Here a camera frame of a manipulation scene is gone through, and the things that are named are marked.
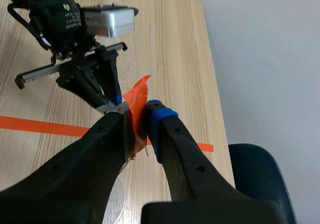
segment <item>wood grain surface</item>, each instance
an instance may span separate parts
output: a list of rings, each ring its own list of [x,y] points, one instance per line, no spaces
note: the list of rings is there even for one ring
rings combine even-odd
[[[111,4],[137,7],[135,32],[119,39],[128,45],[120,55],[119,75],[128,63],[132,77],[123,75],[125,93],[144,75],[149,99],[159,99],[177,111],[194,139],[214,145],[206,152],[219,172],[233,185],[227,139],[207,28],[200,0],[76,0],[81,6]],[[15,21],[0,0],[0,116],[91,127],[102,114],[55,83],[51,75],[19,90],[15,76],[49,64],[51,54]],[[28,18],[26,11],[19,12]],[[30,175],[76,137],[0,129],[0,190]],[[170,200],[163,168],[152,147],[140,152],[121,173],[126,203],[119,223],[140,223],[143,205]]]

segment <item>orange tape line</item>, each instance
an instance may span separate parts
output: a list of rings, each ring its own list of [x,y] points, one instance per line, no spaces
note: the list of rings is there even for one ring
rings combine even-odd
[[[64,125],[39,120],[28,120],[8,116],[0,116],[0,129],[25,131],[33,133],[46,133],[81,138],[88,130],[88,127]],[[214,152],[214,146],[210,144],[198,143],[203,152]]]

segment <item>orange cloth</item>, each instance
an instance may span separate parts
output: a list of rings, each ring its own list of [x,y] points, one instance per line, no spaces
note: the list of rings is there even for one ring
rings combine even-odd
[[[144,76],[123,96],[129,107],[129,117],[135,136],[132,160],[134,160],[137,153],[147,145],[145,108],[148,100],[147,80],[149,77],[151,77],[151,75]]]

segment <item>white wall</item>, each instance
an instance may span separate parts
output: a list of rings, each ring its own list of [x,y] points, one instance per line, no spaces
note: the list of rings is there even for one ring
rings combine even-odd
[[[320,223],[320,0],[202,0],[229,144],[269,151]]]

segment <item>transparent plastic container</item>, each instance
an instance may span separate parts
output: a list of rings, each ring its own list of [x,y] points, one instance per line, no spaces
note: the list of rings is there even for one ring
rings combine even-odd
[[[114,182],[102,224],[116,224],[124,212],[126,202],[125,186],[118,176]]]

